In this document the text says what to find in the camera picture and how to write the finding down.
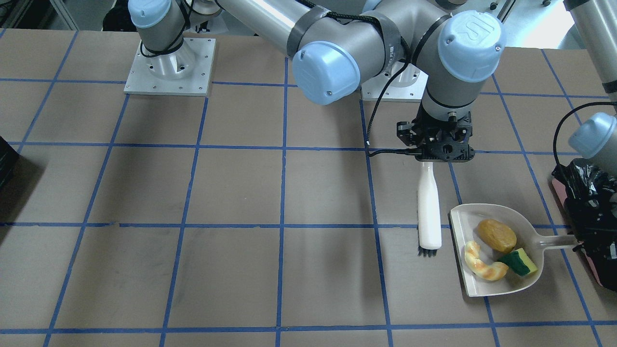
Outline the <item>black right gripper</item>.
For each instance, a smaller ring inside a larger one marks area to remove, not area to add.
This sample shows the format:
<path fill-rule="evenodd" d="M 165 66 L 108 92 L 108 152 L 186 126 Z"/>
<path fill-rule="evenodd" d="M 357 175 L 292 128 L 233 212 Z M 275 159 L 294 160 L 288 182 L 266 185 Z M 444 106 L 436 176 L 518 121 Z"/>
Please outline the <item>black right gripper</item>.
<path fill-rule="evenodd" d="M 408 149 L 403 153 L 423 162 L 467 162 L 475 151 L 469 145 L 472 136 L 471 112 L 460 119 L 450 112 L 447 120 L 438 120 L 419 110 L 413 121 L 399 121 L 396 134 Z"/>

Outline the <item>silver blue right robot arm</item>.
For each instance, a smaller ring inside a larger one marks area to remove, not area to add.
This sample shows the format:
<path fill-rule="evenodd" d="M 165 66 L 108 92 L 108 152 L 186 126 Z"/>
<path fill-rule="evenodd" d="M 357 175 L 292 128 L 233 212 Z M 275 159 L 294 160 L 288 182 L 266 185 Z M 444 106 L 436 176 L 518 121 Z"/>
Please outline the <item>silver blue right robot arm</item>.
<path fill-rule="evenodd" d="M 415 66 L 428 76 L 418 114 L 397 123 L 401 154 L 424 162 L 474 158 L 471 110 L 505 46 L 489 13 L 451 14 L 449 0 L 368 0 L 359 15 L 308 0 L 130 0 L 128 12 L 149 59 L 185 50 L 183 33 L 222 11 L 292 60 L 305 97 L 329 105 L 388 73 L 382 93 Z"/>

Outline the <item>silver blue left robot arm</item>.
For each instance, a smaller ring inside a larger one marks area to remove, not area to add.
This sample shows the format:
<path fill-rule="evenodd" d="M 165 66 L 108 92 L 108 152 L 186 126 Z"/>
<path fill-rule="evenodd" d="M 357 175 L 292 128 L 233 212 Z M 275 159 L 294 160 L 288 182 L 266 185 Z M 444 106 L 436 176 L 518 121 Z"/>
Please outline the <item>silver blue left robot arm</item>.
<path fill-rule="evenodd" d="M 612 103 L 617 79 L 617 2 L 565 0 L 588 55 Z M 616 115 L 595 114 L 570 137 L 569 145 L 597 165 L 616 163 Z"/>

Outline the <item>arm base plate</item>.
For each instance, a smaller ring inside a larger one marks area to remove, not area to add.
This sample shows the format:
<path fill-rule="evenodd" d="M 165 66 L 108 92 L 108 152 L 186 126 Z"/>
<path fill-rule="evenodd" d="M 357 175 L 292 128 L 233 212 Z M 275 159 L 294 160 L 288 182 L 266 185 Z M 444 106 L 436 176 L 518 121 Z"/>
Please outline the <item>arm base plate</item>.
<path fill-rule="evenodd" d="M 185 38 L 177 51 L 145 57 L 137 48 L 126 79 L 126 94 L 207 96 L 212 77 L 216 39 Z"/>
<path fill-rule="evenodd" d="M 389 73 L 373 77 L 361 85 L 363 101 L 377 101 L 383 87 L 394 75 Z M 409 66 L 388 86 L 382 98 L 387 102 L 419 103 L 425 92 L 428 75 L 415 66 Z"/>

